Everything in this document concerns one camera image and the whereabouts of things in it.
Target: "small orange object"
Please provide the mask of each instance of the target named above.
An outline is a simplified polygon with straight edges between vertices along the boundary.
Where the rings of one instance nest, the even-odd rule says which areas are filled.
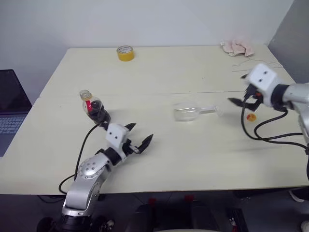
[[[256,115],[255,114],[248,114],[247,119],[251,122],[256,120]]]

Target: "laptop screen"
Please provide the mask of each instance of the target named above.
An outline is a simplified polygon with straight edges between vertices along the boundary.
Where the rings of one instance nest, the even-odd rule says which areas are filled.
[[[28,112],[31,107],[15,72],[0,70],[0,114]]]

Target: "white wall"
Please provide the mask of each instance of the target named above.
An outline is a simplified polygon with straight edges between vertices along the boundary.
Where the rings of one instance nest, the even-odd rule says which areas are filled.
[[[268,44],[293,0],[0,0],[0,69],[34,102],[68,47]]]

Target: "floor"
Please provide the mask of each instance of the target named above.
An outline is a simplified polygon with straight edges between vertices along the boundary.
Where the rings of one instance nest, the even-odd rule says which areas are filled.
[[[243,210],[250,232],[299,232],[299,224],[309,220],[309,202],[294,202],[286,190],[244,199],[236,198],[230,191],[111,194],[98,202],[95,215],[113,218],[116,222],[113,231],[123,232],[136,208],[149,198],[173,206],[186,195],[194,195],[209,205],[222,232],[231,232],[225,215],[225,208],[230,206]],[[35,232],[42,217],[59,217],[62,203],[46,204],[37,196],[0,195],[0,231]]]

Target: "laptop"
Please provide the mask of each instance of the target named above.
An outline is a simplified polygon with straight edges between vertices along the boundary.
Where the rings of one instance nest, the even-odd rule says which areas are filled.
[[[0,157],[4,156],[31,107],[14,70],[0,70]]]

